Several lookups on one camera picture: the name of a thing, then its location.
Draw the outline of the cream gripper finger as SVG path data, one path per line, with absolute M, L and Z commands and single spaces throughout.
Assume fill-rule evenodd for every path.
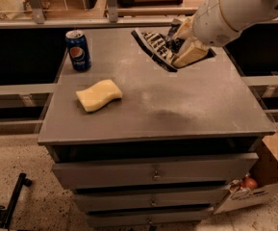
M 174 39 L 194 39 L 192 16 L 187 17 L 185 20 L 175 18 L 172 25 L 176 27 L 176 31 L 173 34 Z
M 176 40 L 171 45 L 171 51 L 174 53 L 173 66 L 183 68 L 202 60 L 208 54 L 210 47 L 199 40 Z

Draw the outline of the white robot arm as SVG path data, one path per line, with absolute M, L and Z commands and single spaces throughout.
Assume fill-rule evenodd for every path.
M 252 25 L 277 17 L 278 0 L 206 0 L 173 36 L 184 44 L 172 65 L 181 68 L 199 61 L 210 47 L 222 47 Z

